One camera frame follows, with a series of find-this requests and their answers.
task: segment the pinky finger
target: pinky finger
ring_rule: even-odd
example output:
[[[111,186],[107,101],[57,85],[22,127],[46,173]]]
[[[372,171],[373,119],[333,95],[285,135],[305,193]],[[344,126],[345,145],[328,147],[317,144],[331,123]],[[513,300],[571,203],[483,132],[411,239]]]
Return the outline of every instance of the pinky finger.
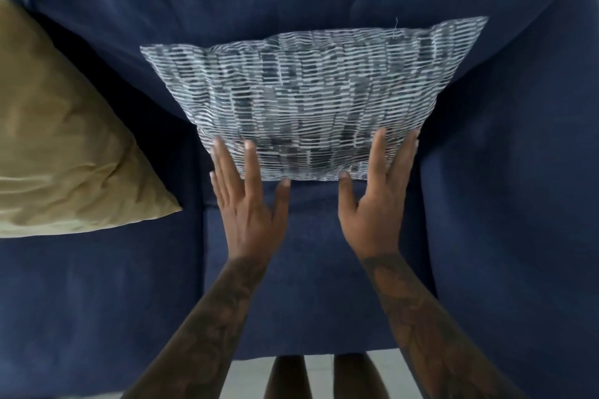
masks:
[[[216,196],[216,203],[219,208],[222,210],[225,201],[223,200],[223,195],[221,193],[221,187],[219,186],[219,182],[216,179],[216,174],[214,171],[210,172],[210,183],[212,183],[212,189],[214,190],[214,195]]]

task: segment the person's left hand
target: person's left hand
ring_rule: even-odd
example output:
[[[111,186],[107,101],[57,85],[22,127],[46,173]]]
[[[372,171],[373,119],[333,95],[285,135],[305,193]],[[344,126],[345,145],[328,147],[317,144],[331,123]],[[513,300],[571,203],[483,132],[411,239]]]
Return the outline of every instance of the person's left hand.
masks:
[[[290,180],[279,183],[271,211],[263,200],[260,164],[253,142],[245,142],[245,181],[221,138],[214,139],[211,154],[214,171],[210,172],[210,181],[225,225],[229,260],[246,257],[267,264],[287,230]]]

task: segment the person's right arm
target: person's right arm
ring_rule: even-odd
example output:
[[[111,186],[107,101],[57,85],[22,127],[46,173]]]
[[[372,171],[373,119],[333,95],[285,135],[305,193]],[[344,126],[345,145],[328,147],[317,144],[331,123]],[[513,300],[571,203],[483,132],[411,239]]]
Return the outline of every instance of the person's right arm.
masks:
[[[406,186],[418,131],[406,136],[387,171],[385,131],[373,140],[366,193],[355,201],[347,173],[339,180],[343,234],[378,293],[422,396],[430,399],[524,399],[457,326],[398,250]]]

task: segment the forearm tattoo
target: forearm tattoo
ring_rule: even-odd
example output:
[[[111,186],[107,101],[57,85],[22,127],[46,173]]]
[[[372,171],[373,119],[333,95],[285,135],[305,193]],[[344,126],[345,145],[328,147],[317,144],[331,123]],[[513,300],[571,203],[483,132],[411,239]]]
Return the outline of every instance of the forearm tattoo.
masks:
[[[402,256],[363,260],[391,330],[427,399],[524,399],[464,335]]]
[[[216,399],[265,267],[229,261],[146,372],[122,399]]]

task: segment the patterned pillow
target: patterned pillow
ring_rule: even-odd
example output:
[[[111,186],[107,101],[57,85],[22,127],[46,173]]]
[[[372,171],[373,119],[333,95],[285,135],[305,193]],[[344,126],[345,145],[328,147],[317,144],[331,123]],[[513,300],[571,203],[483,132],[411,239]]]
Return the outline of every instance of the patterned pillow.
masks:
[[[391,153],[420,127],[486,21],[290,32],[141,52],[202,143],[222,137],[242,173],[243,140],[251,139],[264,180],[336,180],[341,170],[364,179],[374,132],[387,128]]]

